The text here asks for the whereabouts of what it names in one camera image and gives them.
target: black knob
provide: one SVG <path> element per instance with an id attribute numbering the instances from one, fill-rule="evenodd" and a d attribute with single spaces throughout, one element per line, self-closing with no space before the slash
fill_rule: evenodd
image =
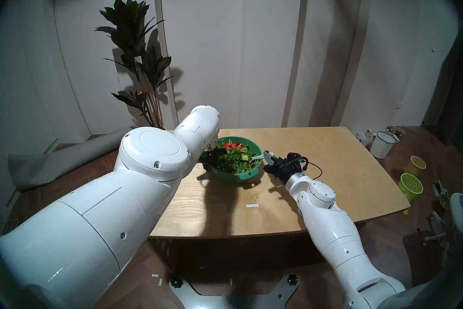
<path id="1" fill-rule="evenodd" d="M 288 283 L 289 283 L 289 285 L 296 285 L 297 284 L 297 276 L 295 274 L 288 275 Z"/>
<path id="2" fill-rule="evenodd" d="M 172 284 L 174 288 L 181 288 L 183 285 L 183 280 L 180 277 L 173 277 L 170 279 L 170 283 Z"/>

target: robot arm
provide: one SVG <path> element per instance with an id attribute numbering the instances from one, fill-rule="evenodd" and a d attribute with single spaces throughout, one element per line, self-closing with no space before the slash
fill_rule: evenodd
<path id="1" fill-rule="evenodd" d="M 217 110 L 199 106 L 174 133 L 124 136 L 114 171 L 72 191 L 0 237 L 15 280 L 51 308 L 90 308 L 149 236 L 204 150 L 218 140 Z"/>
<path id="2" fill-rule="evenodd" d="M 335 201 L 326 184 L 304 174 L 297 153 L 286 159 L 264 153 L 264 170 L 279 179 L 297 202 L 316 248 L 333 268 L 344 294 L 344 308 L 377 308 L 384 300 L 405 290 L 396 279 L 379 272 L 365 254 L 357 228 Z"/>

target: green mesh basket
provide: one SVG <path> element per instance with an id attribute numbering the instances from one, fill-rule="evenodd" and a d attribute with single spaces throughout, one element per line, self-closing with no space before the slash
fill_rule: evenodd
<path id="1" fill-rule="evenodd" d="M 423 193 L 423 185 L 417 177 L 410 173 L 404 173 L 400 176 L 399 188 L 409 202 L 418 194 Z"/>

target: metal base plate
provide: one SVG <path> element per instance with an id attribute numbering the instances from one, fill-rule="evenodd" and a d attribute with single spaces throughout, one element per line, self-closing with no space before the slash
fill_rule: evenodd
<path id="1" fill-rule="evenodd" d="M 169 281 L 170 289 L 185 309 L 284 309 L 298 286 L 297 277 L 287 274 L 269 294 L 216 297 L 196 293 L 185 278 L 173 277 Z"/>

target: green bowl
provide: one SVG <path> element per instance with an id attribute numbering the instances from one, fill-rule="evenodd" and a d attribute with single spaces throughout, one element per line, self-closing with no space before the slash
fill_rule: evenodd
<path id="1" fill-rule="evenodd" d="M 262 154 L 262 150 L 257 144 L 255 144 L 250 139 L 247 139 L 244 137 L 234 137 L 234 136 L 222 137 L 222 138 L 219 138 L 218 141 L 223 142 L 223 141 L 228 141 L 230 139 L 233 143 L 241 142 L 242 145 L 248 144 L 249 150 L 252 153 L 256 153 L 257 156 Z M 220 169 L 212 167 L 212 175 L 216 177 L 217 179 L 224 181 L 224 182 L 240 183 L 242 181 L 246 181 L 248 179 L 251 179 L 252 177 L 257 176 L 259 174 L 259 166 L 261 165 L 261 163 L 262 163 L 262 160 L 260 160 L 259 164 L 255 166 L 253 169 L 251 169 L 248 172 L 244 172 L 244 173 L 226 173 L 226 172 L 222 172 Z"/>

